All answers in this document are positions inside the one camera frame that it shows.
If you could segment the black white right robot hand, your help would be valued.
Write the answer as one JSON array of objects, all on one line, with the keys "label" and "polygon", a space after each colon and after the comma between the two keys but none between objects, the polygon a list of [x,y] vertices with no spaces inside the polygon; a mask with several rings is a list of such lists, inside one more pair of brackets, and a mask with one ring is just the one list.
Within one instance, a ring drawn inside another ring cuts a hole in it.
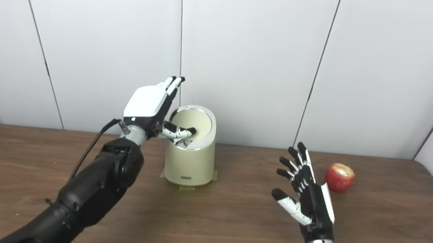
[{"label": "black white right robot hand", "polygon": [[274,188],[271,196],[286,212],[299,223],[305,243],[333,241],[335,215],[327,184],[318,184],[312,167],[310,154],[302,141],[297,147],[288,148],[289,160],[280,157],[286,167],[277,169],[277,174],[288,179],[298,199],[288,196],[283,190]]}]

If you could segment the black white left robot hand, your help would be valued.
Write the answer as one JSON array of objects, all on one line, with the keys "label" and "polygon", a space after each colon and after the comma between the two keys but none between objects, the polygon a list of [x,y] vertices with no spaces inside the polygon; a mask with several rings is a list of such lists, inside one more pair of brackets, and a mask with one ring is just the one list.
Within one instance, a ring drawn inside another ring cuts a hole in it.
[{"label": "black white left robot hand", "polygon": [[178,89],[184,81],[184,77],[172,76],[158,85],[136,89],[124,109],[123,121],[126,126],[142,129],[147,139],[158,135],[185,139],[197,134],[196,128],[183,128],[165,120]]}]

